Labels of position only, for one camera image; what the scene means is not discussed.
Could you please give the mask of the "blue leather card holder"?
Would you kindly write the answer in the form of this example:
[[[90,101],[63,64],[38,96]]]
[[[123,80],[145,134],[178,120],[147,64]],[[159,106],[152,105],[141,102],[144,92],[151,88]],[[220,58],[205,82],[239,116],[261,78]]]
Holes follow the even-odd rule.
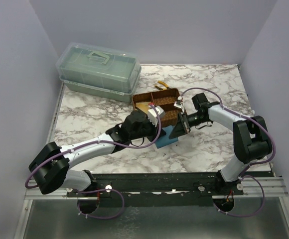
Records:
[[[155,142],[155,145],[156,145],[157,149],[165,147],[165,146],[170,145],[170,144],[173,144],[175,142],[178,142],[178,138],[177,137],[176,138],[172,138],[172,139],[169,138],[173,128],[174,128],[174,126],[169,125],[169,126],[164,127],[164,128],[161,129],[160,136]]]

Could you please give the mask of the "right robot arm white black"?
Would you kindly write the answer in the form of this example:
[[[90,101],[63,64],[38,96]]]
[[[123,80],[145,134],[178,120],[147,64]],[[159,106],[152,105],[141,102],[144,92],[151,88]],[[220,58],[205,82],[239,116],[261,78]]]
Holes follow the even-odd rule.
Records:
[[[223,188],[245,173],[257,160],[271,154],[274,147],[261,116],[247,117],[224,107],[220,102],[209,102],[204,93],[192,97],[196,112],[178,114],[177,124],[169,139],[190,133],[191,128],[205,122],[217,122],[233,133],[234,156],[215,176],[217,188]]]

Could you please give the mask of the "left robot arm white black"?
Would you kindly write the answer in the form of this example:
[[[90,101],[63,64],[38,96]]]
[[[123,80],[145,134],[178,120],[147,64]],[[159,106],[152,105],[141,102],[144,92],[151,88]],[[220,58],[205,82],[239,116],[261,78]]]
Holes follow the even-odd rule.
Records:
[[[131,142],[135,139],[147,138],[150,144],[154,144],[162,131],[161,119],[164,116],[161,107],[150,109],[147,113],[132,111],[124,122],[94,139],[65,146],[50,142],[30,163],[30,177],[43,195],[59,188],[93,190],[96,188],[96,179],[91,172],[75,171],[73,167],[98,156],[134,148]]]

